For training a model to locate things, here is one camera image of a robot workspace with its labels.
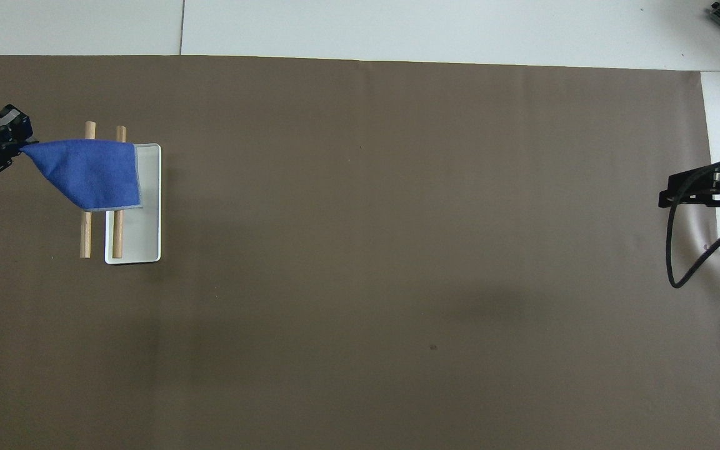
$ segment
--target brown paper backdrop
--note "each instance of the brown paper backdrop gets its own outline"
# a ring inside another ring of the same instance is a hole
[[[0,57],[6,103],[160,143],[165,210],[109,267],[0,176],[0,448],[720,448],[720,260],[669,287],[655,206],[697,73]]]

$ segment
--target white plate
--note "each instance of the white plate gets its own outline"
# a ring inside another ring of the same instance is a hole
[[[143,207],[124,210],[124,252],[113,258],[113,212],[106,211],[105,262],[154,263],[160,260],[160,205],[163,150],[157,144],[137,144],[137,178]]]

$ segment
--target blue towel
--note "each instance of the blue towel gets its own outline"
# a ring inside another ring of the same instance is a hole
[[[85,211],[140,208],[135,145],[70,139],[24,146],[37,170]]]

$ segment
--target wooden dowel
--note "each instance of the wooden dowel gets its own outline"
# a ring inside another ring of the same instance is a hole
[[[126,127],[115,127],[115,140],[126,142]],[[124,210],[116,210],[112,214],[112,258],[124,256]]]
[[[96,122],[85,122],[85,139],[96,139]],[[91,258],[91,222],[93,214],[82,212],[82,223],[79,236],[79,257]]]

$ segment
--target white floor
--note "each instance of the white floor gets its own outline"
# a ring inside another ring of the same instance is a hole
[[[0,54],[239,54],[703,71],[711,154],[720,160],[720,29],[706,17],[709,3],[0,0]]]

